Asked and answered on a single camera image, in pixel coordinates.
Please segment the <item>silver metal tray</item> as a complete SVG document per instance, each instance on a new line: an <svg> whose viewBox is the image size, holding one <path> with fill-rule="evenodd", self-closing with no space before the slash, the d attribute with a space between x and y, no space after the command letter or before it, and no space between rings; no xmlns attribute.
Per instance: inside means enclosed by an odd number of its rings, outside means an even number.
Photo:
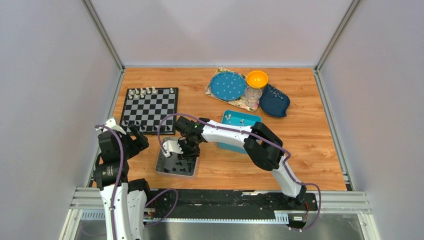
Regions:
<svg viewBox="0 0 424 240"><path fill-rule="evenodd" d="M171 157L166 158L162 150L159 149L155 164L155 172L168 177L180 177L185 179L194 179L198 170L198 157L178 157L179 154L172 153ZM192 170L188 172L188 163L192 163ZM165 173L164 169L170 170L170 173Z"/></svg>

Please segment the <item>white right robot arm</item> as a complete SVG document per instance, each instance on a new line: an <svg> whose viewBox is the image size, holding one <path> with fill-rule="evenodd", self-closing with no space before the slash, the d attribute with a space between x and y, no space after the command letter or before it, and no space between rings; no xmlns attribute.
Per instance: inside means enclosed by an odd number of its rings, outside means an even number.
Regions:
<svg viewBox="0 0 424 240"><path fill-rule="evenodd" d="M288 163L291 154L284 149L282 140L264 123L236 126L208 118L193 121L181 116L175 123L175 129L183 137L177 142L181 157L197 157L200 154L200 143L225 143L244 148L255 166L271 172L290 209L299 209L305 203L307 188Z"/></svg>

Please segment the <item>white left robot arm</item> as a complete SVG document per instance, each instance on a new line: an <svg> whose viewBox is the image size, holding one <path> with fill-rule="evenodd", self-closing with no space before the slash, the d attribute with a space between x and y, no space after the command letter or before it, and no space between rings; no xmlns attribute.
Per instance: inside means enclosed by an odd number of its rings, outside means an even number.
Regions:
<svg viewBox="0 0 424 240"><path fill-rule="evenodd" d="M132 138L114 118L95 127L100 131L100 153L95 161L93 180L99 190L109 240L141 240L145 207L153 201L148 182L129 181L128 160L149 147L148 138L131 124Z"/></svg>

